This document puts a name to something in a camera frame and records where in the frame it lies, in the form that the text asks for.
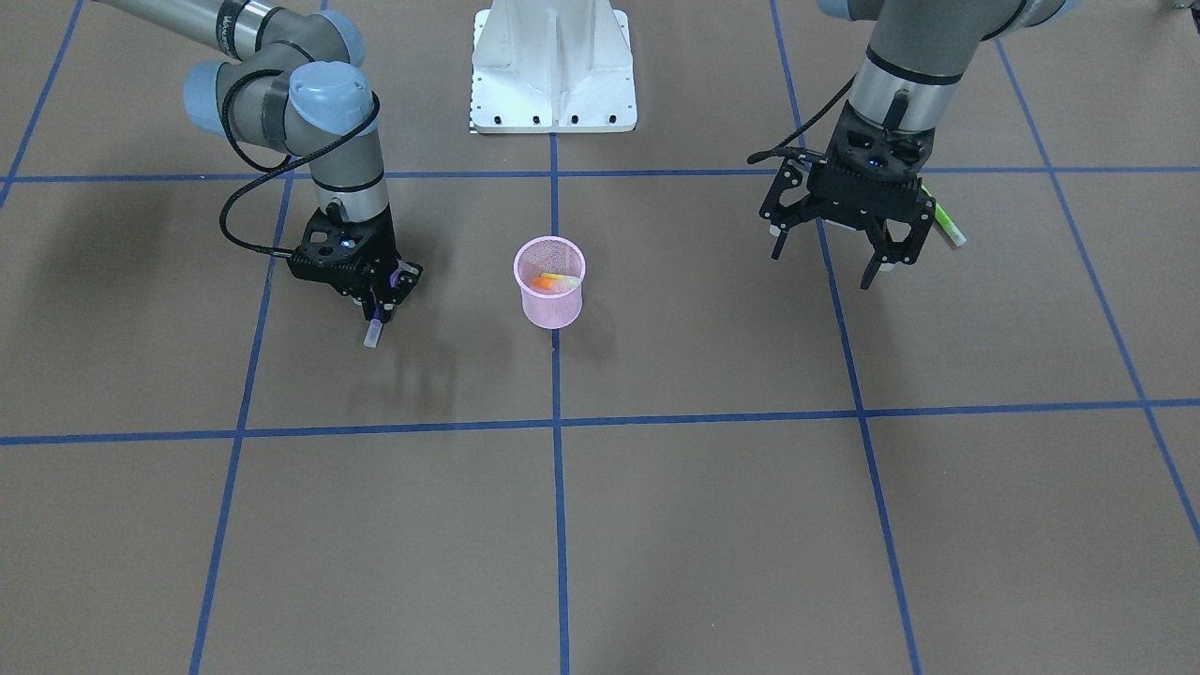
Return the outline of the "purple marker pen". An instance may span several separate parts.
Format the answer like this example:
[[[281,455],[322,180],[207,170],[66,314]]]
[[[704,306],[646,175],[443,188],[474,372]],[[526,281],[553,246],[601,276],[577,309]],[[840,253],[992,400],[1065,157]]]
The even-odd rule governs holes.
[[[382,331],[384,325],[394,315],[395,310],[395,298],[396,291],[398,289],[400,271],[394,271],[389,275],[386,281],[379,277],[379,282],[374,283],[371,293],[371,316],[367,319],[367,329],[364,336],[364,346],[366,350],[374,350],[382,338]]]

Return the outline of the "green marker pen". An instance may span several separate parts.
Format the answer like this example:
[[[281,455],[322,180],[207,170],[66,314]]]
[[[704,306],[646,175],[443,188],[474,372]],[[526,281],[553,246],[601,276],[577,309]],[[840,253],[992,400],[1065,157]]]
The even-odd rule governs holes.
[[[926,198],[932,201],[934,219],[936,225],[938,225],[938,229],[942,231],[944,239],[952,245],[952,247],[964,247],[965,244],[968,243],[968,237],[964,235],[961,229],[956,227],[954,219],[949,217],[949,214],[946,211],[938,198],[936,198],[932,193],[931,189],[926,187],[926,185],[922,185],[922,192],[924,192]]]

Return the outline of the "yellow marker pen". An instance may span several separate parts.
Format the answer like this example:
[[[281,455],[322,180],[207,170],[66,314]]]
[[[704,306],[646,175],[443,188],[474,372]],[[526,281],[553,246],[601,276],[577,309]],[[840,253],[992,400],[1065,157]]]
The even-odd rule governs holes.
[[[545,275],[545,277],[558,277],[559,280],[562,280],[564,293],[570,288],[576,288],[581,285],[581,277],[574,277],[574,275],[565,275],[565,274],[557,274],[548,271],[544,271],[540,275]]]

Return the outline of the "pink mesh pen holder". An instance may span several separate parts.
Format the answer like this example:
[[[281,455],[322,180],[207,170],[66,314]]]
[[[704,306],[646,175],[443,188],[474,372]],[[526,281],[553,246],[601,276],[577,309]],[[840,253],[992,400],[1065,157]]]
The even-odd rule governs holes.
[[[580,247],[562,235],[539,235],[520,247],[514,279],[532,324],[562,329],[578,318],[587,264]]]

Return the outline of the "brown paper table mat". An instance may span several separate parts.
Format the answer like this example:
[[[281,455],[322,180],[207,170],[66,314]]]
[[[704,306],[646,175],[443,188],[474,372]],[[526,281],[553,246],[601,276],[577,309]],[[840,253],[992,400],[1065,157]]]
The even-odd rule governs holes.
[[[982,44],[926,184],[967,235],[756,209],[871,26],[624,1],[631,133],[468,130],[480,1],[337,1],[406,257],[358,307],[232,247],[210,52],[2,4],[5,674],[1195,674],[1196,31]],[[582,310],[532,324],[520,247]]]

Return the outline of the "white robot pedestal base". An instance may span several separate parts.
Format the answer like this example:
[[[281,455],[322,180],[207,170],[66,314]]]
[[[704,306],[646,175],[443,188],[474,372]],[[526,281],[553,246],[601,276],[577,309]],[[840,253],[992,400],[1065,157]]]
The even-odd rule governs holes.
[[[469,129],[623,133],[638,126],[629,17],[608,1],[493,1],[472,20]]]

